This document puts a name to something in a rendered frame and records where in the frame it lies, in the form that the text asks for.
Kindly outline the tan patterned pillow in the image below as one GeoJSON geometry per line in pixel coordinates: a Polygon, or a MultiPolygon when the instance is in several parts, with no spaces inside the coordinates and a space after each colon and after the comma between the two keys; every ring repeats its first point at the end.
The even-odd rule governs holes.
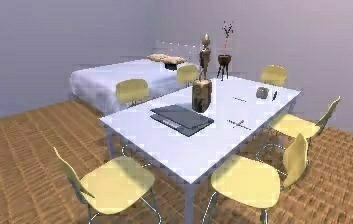
{"type": "Polygon", "coordinates": [[[151,61],[154,62],[161,62],[164,58],[167,58],[168,55],[166,54],[151,54],[149,56],[147,56],[147,58],[151,61]]]}
{"type": "Polygon", "coordinates": [[[178,56],[167,56],[161,59],[164,64],[181,64],[185,63],[186,59],[178,56]]]}

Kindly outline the white dining table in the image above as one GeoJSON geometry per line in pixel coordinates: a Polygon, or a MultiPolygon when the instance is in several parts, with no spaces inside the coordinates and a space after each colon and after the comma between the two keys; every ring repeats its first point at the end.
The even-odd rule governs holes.
{"type": "Polygon", "coordinates": [[[240,151],[242,145],[257,135],[282,111],[292,111],[300,92],[270,85],[266,99],[258,99],[260,82],[230,77],[212,81],[211,104],[205,115],[214,123],[191,137],[179,134],[151,118],[151,109],[178,104],[187,109],[192,104],[192,89],[181,89],[101,118],[104,124],[110,156],[116,156],[111,139],[120,137],[124,145],[160,168],[184,188],[184,221],[193,224],[194,191],[196,186],[220,166],[229,155],[240,151]],[[272,101],[274,92],[277,97],[272,101]],[[246,100],[241,102],[237,97],[246,100]],[[250,128],[233,128],[227,120],[250,128]]]}

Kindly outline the grey closed laptop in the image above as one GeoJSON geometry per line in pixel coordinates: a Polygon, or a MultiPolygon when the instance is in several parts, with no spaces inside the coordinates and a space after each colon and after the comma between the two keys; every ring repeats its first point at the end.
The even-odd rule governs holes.
{"type": "Polygon", "coordinates": [[[214,120],[179,105],[151,109],[151,118],[190,137],[214,123],[214,120]]]}

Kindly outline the wooden figure statue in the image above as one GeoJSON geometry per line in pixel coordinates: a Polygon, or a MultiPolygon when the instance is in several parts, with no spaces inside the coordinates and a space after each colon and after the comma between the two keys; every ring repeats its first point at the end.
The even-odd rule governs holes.
{"type": "Polygon", "coordinates": [[[209,106],[209,86],[210,81],[207,79],[207,68],[210,62],[211,50],[209,48],[210,39],[206,34],[202,39],[203,48],[200,50],[200,74],[199,78],[193,83],[192,108],[199,113],[203,113],[209,106]]]}

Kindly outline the yellow chair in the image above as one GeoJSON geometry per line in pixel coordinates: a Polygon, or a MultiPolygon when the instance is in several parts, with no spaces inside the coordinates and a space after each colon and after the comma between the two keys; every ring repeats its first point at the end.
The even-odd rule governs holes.
{"type": "Polygon", "coordinates": [[[261,81],[275,86],[283,86],[287,79],[287,70],[279,65],[267,65],[261,74],[261,81]]]}
{"type": "Polygon", "coordinates": [[[277,204],[280,192],[296,183],[308,167],[309,143],[299,133],[289,147],[283,148],[284,172],[260,159],[260,154],[268,147],[270,144],[262,146],[255,160],[233,155],[212,173],[210,183],[214,192],[210,196],[201,224],[209,224],[219,194],[260,209],[260,223],[269,224],[267,210],[277,204]]]}
{"type": "Polygon", "coordinates": [[[80,178],[57,148],[53,150],[77,199],[88,208],[87,224],[93,224],[97,216],[123,212],[138,200],[143,201],[156,214],[156,224],[162,224],[162,216],[152,190],[155,177],[144,165],[123,154],[80,178]]]}
{"type": "Polygon", "coordinates": [[[148,83],[144,79],[128,79],[116,85],[116,97],[121,104],[131,102],[135,105],[138,101],[149,97],[148,83]]]}
{"type": "Polygon", "coordinates": [[[177,69],[176,78],[179,84],[184,84],[188,87],[198,78],[198,70],[194,65],[181,66],[177,69]]]}
{"type": "Polygon", "coordinates": [[[290,113],[281,113],[268,125],[285,136],[295,138],[299,133],[307,140],[308,148],[311,148],[312,140],[321,135],[329,119],[334,113],[341,97],[338,96],[329,106],[327,112],[316,122],[311,122],[290,113]]]}

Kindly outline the white bed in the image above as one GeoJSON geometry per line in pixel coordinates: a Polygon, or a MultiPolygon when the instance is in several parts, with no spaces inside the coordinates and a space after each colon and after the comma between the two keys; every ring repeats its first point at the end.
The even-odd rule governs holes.
{"type": "Polygon", "coordinates": [[[177,80],[177,71],[165,68],[162,62],[140,59],[74,71],[70,77],[72,94],[103,114],[127,108],[116,97],[116,85],[128,79],[144,79],[149,98],[154,99],[185,88],[177,80]]]}

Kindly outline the dark potted twig plant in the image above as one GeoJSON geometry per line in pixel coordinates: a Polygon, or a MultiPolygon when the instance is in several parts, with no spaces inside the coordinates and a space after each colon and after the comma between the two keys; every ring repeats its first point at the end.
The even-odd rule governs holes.
{"type": "Polygon", "coordinates": [[[224,26],[222,27],[222,30],[225,34],[224,53],[220,53],[217,57],[219,63],[217,77],[221,78],[221,80],[224,80],[224,77],[229,77],[229,64],[231,62],[232,56],[227,53],[227,50],[229,37],[234,32],[232,22],[227,23],[226,21],[223,21],[223,23],[224,26]]]}

